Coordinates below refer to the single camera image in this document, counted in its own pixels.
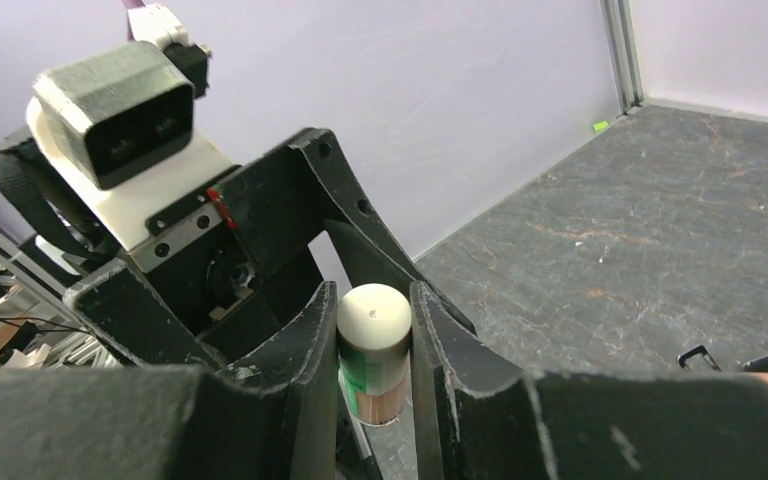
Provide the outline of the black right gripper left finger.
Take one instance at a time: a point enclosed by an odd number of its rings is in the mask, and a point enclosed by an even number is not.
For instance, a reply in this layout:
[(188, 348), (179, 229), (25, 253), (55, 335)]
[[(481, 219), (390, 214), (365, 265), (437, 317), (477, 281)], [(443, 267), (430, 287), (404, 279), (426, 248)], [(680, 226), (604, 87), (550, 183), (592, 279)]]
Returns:
[(242, 399), (239, 472), (244, 479), (331, 479), (338, 413), (332, 281), (300, 312), (222, 375)]

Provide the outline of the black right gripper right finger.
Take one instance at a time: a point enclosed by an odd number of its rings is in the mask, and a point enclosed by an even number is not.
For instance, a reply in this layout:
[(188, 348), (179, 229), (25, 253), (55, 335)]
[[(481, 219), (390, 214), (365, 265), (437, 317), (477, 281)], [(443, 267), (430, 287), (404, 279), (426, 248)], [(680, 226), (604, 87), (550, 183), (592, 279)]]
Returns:
[(420, 478), (528, 478), (537, 431), (523, 371), (460, 325), (427, 284), (412, 284), (410, 304)]

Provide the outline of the white cap nail polish bottle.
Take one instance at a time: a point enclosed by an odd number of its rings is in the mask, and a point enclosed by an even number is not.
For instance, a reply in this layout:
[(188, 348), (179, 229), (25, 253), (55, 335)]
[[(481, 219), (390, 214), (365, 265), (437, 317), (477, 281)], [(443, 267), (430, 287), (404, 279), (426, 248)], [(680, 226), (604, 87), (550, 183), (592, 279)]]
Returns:
[(412, 312), (397, 289), (355, 287), (337, 308), (339, 378), (349, 412), (362, 424), (386, 426), (406, 400)]

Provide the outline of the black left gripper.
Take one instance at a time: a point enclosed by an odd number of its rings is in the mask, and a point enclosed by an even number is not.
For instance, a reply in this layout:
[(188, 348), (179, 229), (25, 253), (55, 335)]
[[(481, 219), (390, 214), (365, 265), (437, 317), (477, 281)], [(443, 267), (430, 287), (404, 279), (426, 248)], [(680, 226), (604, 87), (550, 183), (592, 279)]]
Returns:
[(128, 364), (333, 368), (336, 288), (310, 250), (321, 234), (352, 285), (407, 293), (423, 280), (331, 130), (303, 129), (198, 193), (203, 203), (188, 195), (156, 215), (141, 252), (66, 293)]

